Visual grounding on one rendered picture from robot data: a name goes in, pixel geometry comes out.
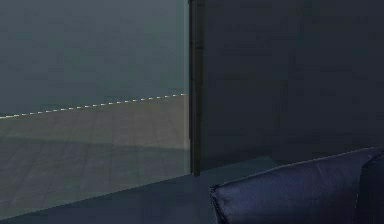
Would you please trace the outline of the dark blue sofa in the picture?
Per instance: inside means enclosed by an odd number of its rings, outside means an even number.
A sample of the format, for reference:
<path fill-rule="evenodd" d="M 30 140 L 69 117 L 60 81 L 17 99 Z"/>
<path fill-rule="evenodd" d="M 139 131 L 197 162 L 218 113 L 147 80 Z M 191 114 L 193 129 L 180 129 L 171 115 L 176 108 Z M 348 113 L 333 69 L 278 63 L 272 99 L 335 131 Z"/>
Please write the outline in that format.
<path fill-rule="evenodd" d="M 279 166 L 210 188 L 215 224 L 352 224 L 370 147 Z"/>

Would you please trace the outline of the dark door frame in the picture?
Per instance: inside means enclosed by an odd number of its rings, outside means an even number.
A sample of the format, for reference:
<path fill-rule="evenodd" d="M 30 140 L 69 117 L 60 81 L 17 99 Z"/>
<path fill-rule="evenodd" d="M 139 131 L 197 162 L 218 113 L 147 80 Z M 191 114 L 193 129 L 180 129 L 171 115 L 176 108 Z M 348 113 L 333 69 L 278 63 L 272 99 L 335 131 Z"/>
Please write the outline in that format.
<path fill-rule="evenodd" d="M 189 139 L 191 173 L 201 172 L 201 129 L 205 0 L 189 3 Z"/>

